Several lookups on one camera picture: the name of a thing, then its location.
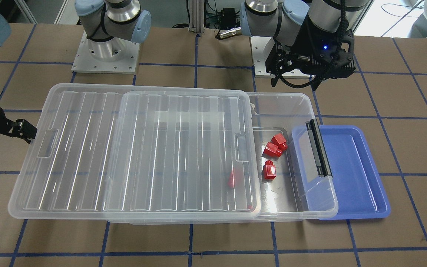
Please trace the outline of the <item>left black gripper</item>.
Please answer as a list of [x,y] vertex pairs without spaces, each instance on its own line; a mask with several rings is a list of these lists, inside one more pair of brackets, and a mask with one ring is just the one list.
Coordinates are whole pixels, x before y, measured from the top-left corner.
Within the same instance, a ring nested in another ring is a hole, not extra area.
[[354,64],[354,34],[347,17],[337,17],[331,31],[319,27],[311,17],[305,17],[295,39],[286,41],[279,33],[274,37],[274,47],[266,59],[266,71],[271,75],[271,86],[276,87],[286,72],[299,69],[313,75],[312,91],[317,91],[322,81],[329,78],[347,78],[356,71]]

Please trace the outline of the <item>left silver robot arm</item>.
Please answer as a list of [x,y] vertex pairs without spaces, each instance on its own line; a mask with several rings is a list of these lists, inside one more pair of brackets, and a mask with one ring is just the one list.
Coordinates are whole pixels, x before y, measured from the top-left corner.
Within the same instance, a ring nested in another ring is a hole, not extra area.
[[352,24],[367,0],[246,0],[242,34],[271,37],[265,62],[271,86],[278,81],[317,90],[322,81],[348,78],[356,71]]

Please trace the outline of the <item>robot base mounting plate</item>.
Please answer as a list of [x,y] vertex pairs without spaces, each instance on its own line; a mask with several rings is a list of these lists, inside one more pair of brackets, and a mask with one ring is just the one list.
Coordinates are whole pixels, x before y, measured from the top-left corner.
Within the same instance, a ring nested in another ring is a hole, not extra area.
[[113,38],[95,42],[84,32],[71,70],[92,74],[136,74],[140,44]]
[[[271,37],[250,37],[251,54],[254,61],[254,72],[257,78],[269,78],[270,75],[266,71],[266,59],[274,47],[274,40]],[[309,79],[311,75],[302,73],[299,69],[294,69],[282,75],[286,79]]]

